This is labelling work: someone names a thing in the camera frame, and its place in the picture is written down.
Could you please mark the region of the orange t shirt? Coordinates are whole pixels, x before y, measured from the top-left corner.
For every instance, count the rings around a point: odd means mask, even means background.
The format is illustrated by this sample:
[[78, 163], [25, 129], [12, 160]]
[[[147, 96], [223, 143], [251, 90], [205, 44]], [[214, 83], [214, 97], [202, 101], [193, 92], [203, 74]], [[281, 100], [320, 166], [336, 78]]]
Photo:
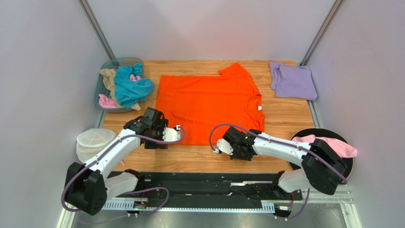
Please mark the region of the orange t shirt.
[[162, 75], [155, 108], [170, 127], [186, 130], [180, 145], [209, 145], [210, 132], [219, 124], [264, 131], [261, 99], [252, 76], [234, 63], [217, 76]]

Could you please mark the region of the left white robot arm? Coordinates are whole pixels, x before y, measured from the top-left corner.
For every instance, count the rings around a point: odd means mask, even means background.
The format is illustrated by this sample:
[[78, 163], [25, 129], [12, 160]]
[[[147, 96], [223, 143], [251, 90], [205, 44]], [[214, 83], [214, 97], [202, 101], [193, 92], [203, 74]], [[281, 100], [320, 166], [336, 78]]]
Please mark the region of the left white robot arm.
[[112, 198], [149, 192], [145, 176], [135, 170], [127, 169], [113, 177], [110, 173], [139, 146], [166, 149], [183, 136], [182, 127], [170, 128], [161, 111], [148, 107], [142, 116], [128, 121], [101, 152], [84, 163], [74, 162], [69, 166], [61, 195], [62, 207], [70, 212], [95, 215]]

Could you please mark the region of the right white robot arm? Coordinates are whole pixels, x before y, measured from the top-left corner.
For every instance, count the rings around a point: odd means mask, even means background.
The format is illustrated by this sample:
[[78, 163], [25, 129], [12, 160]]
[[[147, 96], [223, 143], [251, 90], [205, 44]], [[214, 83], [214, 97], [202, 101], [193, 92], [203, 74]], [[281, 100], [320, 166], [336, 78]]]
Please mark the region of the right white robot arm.
[[238, 130], [230, 126], [216, 143], [216, 152], [231, 159], [251, 161], [253, 156], [270, 156], [298, 166], [281, 171], [273, 183], [285, 192], [313, 188], [334, 195], [338, 185], [347, 183], [348, 165], [324, 140], [294, 142], [258, 130]]

